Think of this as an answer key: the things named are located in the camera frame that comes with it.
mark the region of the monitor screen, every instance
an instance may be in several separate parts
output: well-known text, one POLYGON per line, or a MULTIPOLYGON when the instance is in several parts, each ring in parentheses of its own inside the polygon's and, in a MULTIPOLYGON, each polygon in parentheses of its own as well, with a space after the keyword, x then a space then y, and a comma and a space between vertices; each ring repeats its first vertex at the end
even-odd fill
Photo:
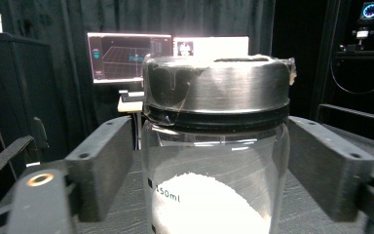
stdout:
POLYGON ((248 37, 174 37, 174 56, 242 57, 248 55, 248 37))
POLYGON ((88 33, 93 82, 142 81, 144 57, 171 56, 171 36, 156 34, 88 33))

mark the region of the metal lid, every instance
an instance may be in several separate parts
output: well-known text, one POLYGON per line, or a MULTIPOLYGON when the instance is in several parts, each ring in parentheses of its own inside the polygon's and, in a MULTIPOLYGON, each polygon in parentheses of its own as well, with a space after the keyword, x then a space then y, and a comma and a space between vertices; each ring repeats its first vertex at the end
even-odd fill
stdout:
POLYGON ((262 56, 152 58, 143 67, 144 114, 162 125, 177 125, 180 117, 187 122, 228 118, 229 123, 222 121, 223 126, 238 124, 232 116, 251 119, 278 110, 287 116, 292 66, 292 60, 262 56))

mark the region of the white powder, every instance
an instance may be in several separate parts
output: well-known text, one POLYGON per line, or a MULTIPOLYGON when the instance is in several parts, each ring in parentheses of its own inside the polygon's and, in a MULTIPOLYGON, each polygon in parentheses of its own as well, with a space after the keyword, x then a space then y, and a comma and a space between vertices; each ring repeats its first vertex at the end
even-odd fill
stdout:
POLYGON ((154 188, 156 233, 268 233, 264 220, 232 188, 213 177, 175 176, 154 188))

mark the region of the glass jar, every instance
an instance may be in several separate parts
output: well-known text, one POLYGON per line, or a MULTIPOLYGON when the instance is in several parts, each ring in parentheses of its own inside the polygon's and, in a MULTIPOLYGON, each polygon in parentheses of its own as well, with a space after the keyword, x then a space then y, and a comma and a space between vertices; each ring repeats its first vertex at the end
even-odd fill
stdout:
POLYGON ((142 135, 149 233, 275 232, 288 161, 285 124, 223 134, 147 121, 142 135))
POLYGON ((259 56, 144 63, 148 233, 276 233, 291 65, 259 56))

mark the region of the jar lid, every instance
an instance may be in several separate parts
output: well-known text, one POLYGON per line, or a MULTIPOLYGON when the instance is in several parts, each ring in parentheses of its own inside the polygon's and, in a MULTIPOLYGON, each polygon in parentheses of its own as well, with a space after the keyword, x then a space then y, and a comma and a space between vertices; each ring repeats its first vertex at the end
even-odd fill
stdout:
POLYGON ((158 125, 251 128, 288 116, 293 59, 264 56, 151 58, 144 62, 144 114, 158 125))

